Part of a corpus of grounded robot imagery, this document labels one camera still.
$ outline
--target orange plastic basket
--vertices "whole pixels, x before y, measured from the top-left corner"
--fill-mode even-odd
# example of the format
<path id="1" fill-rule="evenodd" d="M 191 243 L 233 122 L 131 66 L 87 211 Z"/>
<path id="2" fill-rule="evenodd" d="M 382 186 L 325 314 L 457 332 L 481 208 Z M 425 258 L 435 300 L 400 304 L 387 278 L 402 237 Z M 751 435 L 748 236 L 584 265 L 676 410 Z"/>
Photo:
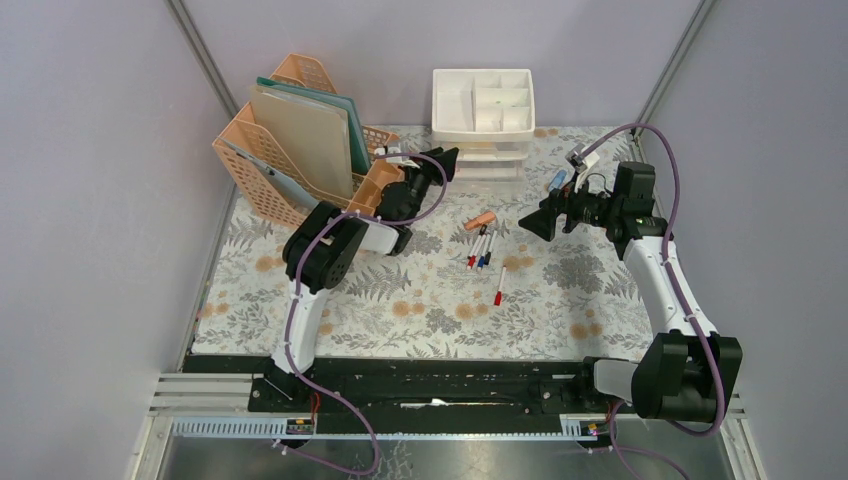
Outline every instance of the orange plastic basket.
<path id="1" fill-rule="evenodd" d="M 279 82 L 316 88 L 335 93 L 332 81 L 321 63 L 302 55 L 289 55 L 271 76 Z M 368 152 L 397 140 L 397 135 L 363 126 Z M 403 178 L 403 172 L 385 160 L 372 158 L 371 169 L 365 176 L 353 174 L 352 181 L 356 189 L 353 198 L 342 198 L 324 192 L 312 186 L 300 173 L 280 144 L 264 127 L 257 125 L 253 109 L 248 102 L 229 125 L 219 135 L 262 159 L 268 165 L 285 173 L 318 200 L 326 200 L 339 208 L 359 210 L 371 215 L 380 203 L 380 193 L 387 184 Z M 309 214 L 295 202 L 286 198 L 275 189 L 249 160 L 246 160 L 224 142 L 215 139 L 212 147 L 218 153 L 224 166 L 232 175 L 241 192 L 247 198 L 256 213 L 271 222 L 298 227 Z"/>

